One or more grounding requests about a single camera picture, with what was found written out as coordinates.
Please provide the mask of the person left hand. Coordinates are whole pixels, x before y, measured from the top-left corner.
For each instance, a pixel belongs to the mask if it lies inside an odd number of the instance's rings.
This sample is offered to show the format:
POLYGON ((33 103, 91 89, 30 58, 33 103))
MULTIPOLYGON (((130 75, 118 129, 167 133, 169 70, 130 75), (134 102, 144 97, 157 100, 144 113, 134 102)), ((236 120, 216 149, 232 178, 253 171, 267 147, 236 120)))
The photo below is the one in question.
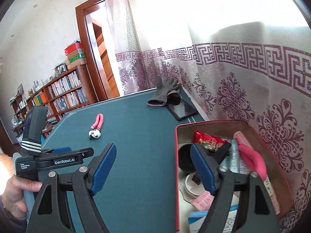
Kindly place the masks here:
POLYGON ((23 191, 39 192, 41 187, 42 182, 13 175, 8 180, 4 193, 2 194, 2 203, 13 217, 23 219, 28 212, 23 191))

